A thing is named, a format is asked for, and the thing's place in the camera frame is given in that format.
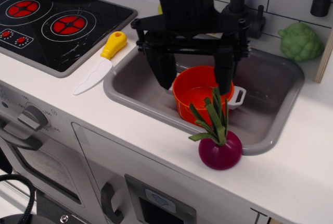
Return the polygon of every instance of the white pot handle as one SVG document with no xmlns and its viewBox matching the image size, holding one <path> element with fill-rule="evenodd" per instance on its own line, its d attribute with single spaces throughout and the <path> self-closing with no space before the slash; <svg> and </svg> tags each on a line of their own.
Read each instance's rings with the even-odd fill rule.
<svg viewBox="0 0 333 224">
<path fill-rule="evenodd" d="M 228 108 L 236 109 L 240 105 L 242 105 L 245 95 L 246 95 L 246 89 L 244 89 L 242 87 L 234 86 L 234 94 L 233 94 L 233 97 L 231 97 L 231 99 L 228 101 Z"/>
</svg>

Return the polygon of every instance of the toy knife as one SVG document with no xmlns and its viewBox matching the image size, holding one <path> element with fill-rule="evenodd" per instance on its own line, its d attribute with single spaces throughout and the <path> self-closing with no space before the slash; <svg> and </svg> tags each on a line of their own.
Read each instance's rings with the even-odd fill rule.
<svg viewBox="0 0 333 224">
<path fill-rule="evenodd" d="M 126 43 L 127 36 L 125 33 L 121 31 L 112 33 L 100 55 L 101 58 L 74 89 L 73 95 L 79 95 L 101 81 L 113 67 L 111 58 L 122 49 Z"/>
</svg>

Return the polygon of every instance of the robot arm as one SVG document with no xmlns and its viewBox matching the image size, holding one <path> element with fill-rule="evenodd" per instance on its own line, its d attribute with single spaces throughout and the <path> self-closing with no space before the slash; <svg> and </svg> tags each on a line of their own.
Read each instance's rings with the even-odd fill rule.
<svg viewBox="0 0 333 224">
<path fill-rule="evenodd" d="M 243 19 L 224 15 L 213 0 L 160 0 L 162 15 L 135 19 L 139 50 L 143 51 L 159 84 L 168 89 L 176 76 L 174 54 L 212 55 L 220 93 L 230 90 L 237 63 L 247 57 L 249 44 Z M 220 39 L 196 39 L 198 34 L 223 33 Z"/>
</svg>

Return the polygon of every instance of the green artichoke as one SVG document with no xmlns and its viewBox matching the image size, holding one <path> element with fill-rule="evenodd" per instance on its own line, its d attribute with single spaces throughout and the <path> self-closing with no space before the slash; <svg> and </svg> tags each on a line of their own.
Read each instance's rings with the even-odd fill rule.
<svg viewBox="0 0 333 224">
<path fill-rule="evenodd" d="M 281 51 L 293 61 L 306 61 L 320 56 L 324 45 L 313 30 L 304 23 L 293 23 L 284 30 L 279 30 Z"/>
</svg>

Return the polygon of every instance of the gray handle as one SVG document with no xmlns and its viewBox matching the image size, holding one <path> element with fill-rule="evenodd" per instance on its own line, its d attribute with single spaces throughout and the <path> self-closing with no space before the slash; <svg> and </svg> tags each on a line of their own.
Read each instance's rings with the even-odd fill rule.
<svg viewBox="0 0 333 224">
<path fill-rule="evenodd" d="M 36 151 L 43 145 L 40 140 L 32 136 L 28 137 L 27 139 L 19 139 L 16 136 L 13 136 L 12 134 L 4 130 L 3 124 L 0 125 L 0 137 L 4 139 L 7 143 L 15 147 L 24 148 L 25 150 Z"/>
<path fill-rule="evenodd" d="M 102 210 L 104 214 L 114 223 L 120 224 L 124 219 L 123 214 L 119 211 L 113 211 L 111 206 L 111 199 L 114 196 L 113 186 L 109 183 L 105 183 L 104 187 L 100 191 L 100 200 Z"/>
</svg>

